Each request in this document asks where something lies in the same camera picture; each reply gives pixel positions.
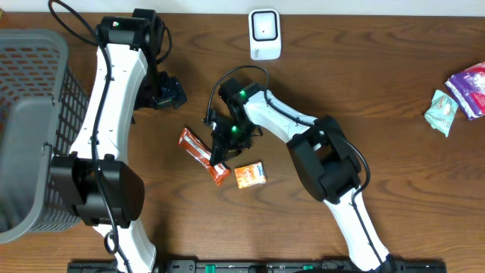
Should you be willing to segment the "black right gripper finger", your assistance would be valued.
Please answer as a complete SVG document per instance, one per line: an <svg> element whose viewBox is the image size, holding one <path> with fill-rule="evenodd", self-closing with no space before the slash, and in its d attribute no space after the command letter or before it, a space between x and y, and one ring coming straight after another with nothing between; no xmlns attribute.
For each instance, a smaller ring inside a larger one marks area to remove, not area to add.
<svg viewBox="0 0 485 273"><path fill-rule="evenodd" d="M213 142L209 163L211 166L215 166L215 165L218 165L221 161L222 161L222 144L220 142Z"/></svg>
<svg viewBox="0 0 485 273"><path fill-rule="evenodd" d="M220 156L218 157L218 162L223 163L227 162L242 153L241 149L224 149L221 151Z"/></svg>

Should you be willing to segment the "orange snack bar wrapper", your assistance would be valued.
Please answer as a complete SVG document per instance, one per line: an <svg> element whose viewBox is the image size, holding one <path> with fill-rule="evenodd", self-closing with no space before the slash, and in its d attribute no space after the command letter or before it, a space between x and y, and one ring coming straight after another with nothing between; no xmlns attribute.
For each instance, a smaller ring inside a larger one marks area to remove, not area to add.
<svg viewBox="0 0 485 273"><path fill-rule="evenodd" d="M217 186L220 186L230 175L230 169L224 164L211 165L211 152L189 128L183 128L178 139L178 146L188 152L209 172Z"/></svg>

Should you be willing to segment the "small orange snack packet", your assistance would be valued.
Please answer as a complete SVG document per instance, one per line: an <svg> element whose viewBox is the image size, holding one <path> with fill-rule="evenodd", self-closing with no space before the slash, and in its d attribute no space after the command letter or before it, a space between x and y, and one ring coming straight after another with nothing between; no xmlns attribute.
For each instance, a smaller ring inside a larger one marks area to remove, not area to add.
<svg viewBox="0 0 485 273"><path fill-rule="evenodd" d="M265 184L267 181L264 167L261 162L235 169L236 182L239 189Z"/></svg>

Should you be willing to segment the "teal snack packet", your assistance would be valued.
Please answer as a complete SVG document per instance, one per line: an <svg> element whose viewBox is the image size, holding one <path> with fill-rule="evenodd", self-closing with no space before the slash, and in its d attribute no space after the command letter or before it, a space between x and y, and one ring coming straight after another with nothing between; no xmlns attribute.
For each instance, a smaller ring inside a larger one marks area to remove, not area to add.
<svg viewBox="0 0 485 273"><path fill-rule="evenodd" d="M424 113L424 118L433 129L448 137L457 110L458 103L437 89L431 99L430 108Z"/></svg>

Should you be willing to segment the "purple red snack packet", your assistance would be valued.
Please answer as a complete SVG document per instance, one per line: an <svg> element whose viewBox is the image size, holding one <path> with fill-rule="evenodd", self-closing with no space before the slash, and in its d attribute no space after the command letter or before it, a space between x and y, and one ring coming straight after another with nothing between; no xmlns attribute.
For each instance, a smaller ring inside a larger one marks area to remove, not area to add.
<svg viewBox="0 0 485 273"><path fill-rule="evenodd" d="M453 74L445 85L469 120L484 116L483 62Z"/></svg>

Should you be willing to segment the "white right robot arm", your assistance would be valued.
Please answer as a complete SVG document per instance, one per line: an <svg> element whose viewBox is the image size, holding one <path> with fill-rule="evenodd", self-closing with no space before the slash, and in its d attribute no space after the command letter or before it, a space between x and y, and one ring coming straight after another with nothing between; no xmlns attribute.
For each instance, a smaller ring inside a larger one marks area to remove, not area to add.
<svg viewBox="0 0 485 273"><path fill-rule="evenodd" d="M378 237L362 197L370 168L332 117L304 115L259 83L242 86L234 78L219 80L212 93L220 96L230 115L221 116L213 109L206 115L212 127L211 165L250 148L255 130L268 130L286 144L303 187L331 211L353 264L362 271L393 271L390 252Z"/></svg>

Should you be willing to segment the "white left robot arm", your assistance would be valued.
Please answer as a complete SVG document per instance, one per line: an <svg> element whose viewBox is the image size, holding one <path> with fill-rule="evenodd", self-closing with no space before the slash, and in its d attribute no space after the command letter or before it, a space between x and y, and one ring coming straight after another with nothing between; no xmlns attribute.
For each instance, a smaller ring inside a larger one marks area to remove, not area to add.
<svg viewBox="0 0 485 273"><path fill-rule="evenodd" d="M154 272L157 249L140 215L142 178L128 166L128 136L140 108L179 107L186 95L176 77L158 71L164 21L137 8L131 17L103 17L90 30L97 48L95 83L79 133L50 175L69 213L103 236L117 272Z"/></svg>

